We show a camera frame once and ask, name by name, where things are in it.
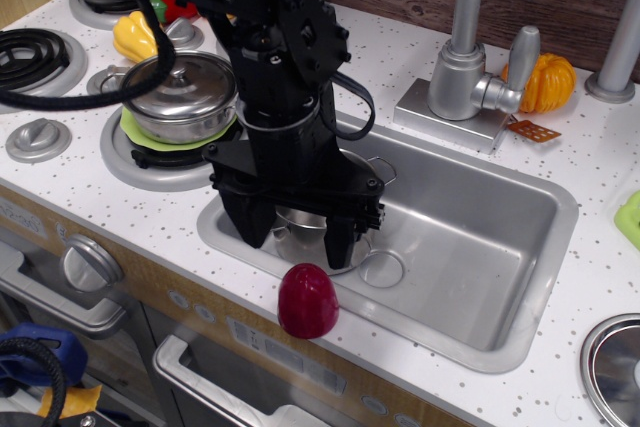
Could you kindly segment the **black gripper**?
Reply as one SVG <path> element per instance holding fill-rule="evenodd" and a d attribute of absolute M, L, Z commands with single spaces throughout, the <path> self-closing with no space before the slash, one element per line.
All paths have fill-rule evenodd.
<path fill-rule="evenodd" d="M 333 86 L 303 104 L 299 118 L 269 118 L 240 102 L 238 119 L 248 137 L 217 141 L 203 150 L 211 181 L 242 240 L 260 248 L 276 220 L 278 205 L 326 217 L 324 245 L 330 269 L 351 265 L 360 232 L 380 227 L 381 180 L 341 153 L 339 141 L 366 136 L 375 119 L 358 131 L 337 125 Z"/>

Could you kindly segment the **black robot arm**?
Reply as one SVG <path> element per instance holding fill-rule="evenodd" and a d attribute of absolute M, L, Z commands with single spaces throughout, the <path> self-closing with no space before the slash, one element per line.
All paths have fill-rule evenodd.
<path fill-rule="evenodd" d="M 367 98 L 340 72 L 348 32 L 324 0 L 178 0 L 194 4 L 230 58 L 246 138 L 210 145 L 212 182 L 242 239 L 265 241 L 280 206 L 326 221 L 329 266 L 350 263 L 382 219 L 382 182 L 340 151 L 356 141 L 336 121 L 333 89 Z"/>

